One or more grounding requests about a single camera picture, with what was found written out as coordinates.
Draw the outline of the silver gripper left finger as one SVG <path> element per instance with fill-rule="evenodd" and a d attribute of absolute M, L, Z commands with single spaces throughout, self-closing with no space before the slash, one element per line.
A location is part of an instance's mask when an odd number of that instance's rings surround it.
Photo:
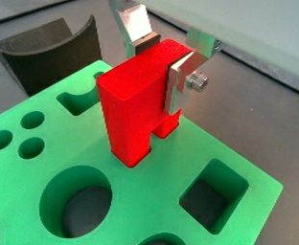
<path fill-rule="evenodd" d="M 134 0 L 108 0 L 126 49 L 132 58 L 160 42 L 161 36 L 152 31 L 145 6 Z"/>

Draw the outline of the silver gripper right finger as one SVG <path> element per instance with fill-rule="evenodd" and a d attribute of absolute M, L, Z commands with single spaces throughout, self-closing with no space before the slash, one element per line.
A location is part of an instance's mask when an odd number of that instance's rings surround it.
<path fill-rule="evenodd" d="M 190 90 L 201 92 L 208 77 L 198 71 L 204 63 L 224 47 L 212 35 L 189 28 L 186 45 L 193 49 L 177 58 L 168 67 L 164 111 L 173 115 L 182 107 Z"/>

